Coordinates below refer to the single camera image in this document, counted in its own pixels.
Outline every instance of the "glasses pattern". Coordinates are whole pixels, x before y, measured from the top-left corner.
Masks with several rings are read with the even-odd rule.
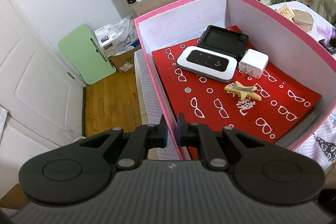
[[[205,118],[203,112],[198,108],[196,97],[190,100],[190,105],[194,108],[194,114],[199,118]]]
[[[178,75],[178,80],[180,82],[187,82],[187,79],[183,75],[182,70],[180,68],[178,68],[178,69],[175,70],[175,74]]]
[[[221,103],[221,101],[217,98],[216,100],[214,100],[213,104],[215,105],[216,108],[219,109],[219,115],[222,118],[229,118],[229,114],[226,112],[226,110],[223,108],[223,105]]]
[[[173,56],[173,54],[171,53],[170,48],[167,48],[167,49],[165,50],[165,52],[166,52],[166,54],[168,54],[168,59],[169,59],[169,60],[174,60],[174,59],[175,59],[174,56]]]
[[[294,100],[297,101],[297,102],[305,102],[306,101],[305,99],[296,96],[291,90],[287,91],[287,95],[291,98],[294,98]],[[310,107],[310,102],[306,101],[303,105],[305,107]]]
[[[279,109],[278,109],[278,112],[281,114],[281,115],[286,115],[286,119],[288,121],[294,121],[295,119],[297,119],[296,115],[294,115],[292,112],[289,112],[286,107],[284,106],[280,106]]]
[[[269,134],[269,133],[271,133],[272,132],[272,128],[270,127],[270,125],[263,119],[263,118],[258,118],[258,119],[256,119],[255,120],[255,124],[257,125],[257,126],[259,126],[259,127],[262,127],[262,132],[264,133],[264,134]]]
[[[264,98],[270,97],[269,93],[268,93],[266,90],[264,90],[264,89],[261,87],[261,85],[259,85],[258,83],[256,83],[254,86],[257,88],[257,89],[256,89],[257,91],[260,91],[260,95],[261,95],[262,97],[264,97]]]
[[[266,76],[268,78],[268,80],[271,81],[271,82],[276,82],[277,81],[277,79],[275,79],[272,75],[270,75],[266,70],[264,70],[262,74],[264,76]]]

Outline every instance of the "beige case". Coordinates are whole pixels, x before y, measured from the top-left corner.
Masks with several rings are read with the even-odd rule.
[[[292,9],[293,13],[295,14],[295,17],[293,18],[293,21],[296,25],[304,29],[305,31],[311,31],[313,29],[314,20],[310,13],[298,10],[298,9]]]

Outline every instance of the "label on box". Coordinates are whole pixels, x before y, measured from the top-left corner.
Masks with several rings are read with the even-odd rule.
[[[122,71],[128,71],[131,67],[133,67],[134,65],[130,64],[130,63],[125,63],[123,64],[119,69],[121,69]]]

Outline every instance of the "plastic bag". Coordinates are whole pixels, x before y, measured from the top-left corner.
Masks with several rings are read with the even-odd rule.
[[[138,40],[134,20],[128,16],[115,24],[105,25],[94,32],[107,57],[122,51]]]

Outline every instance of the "door panel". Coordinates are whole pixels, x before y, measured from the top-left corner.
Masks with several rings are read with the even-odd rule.
[[[0,144],[0,198],[19,182],[18,174],[26,161],[56,148],[59,146],[7,117]]]
[[[81,136],[82,85],[44,50],[9,0],[0,0],[0,32],[0,105],[57,145]]]

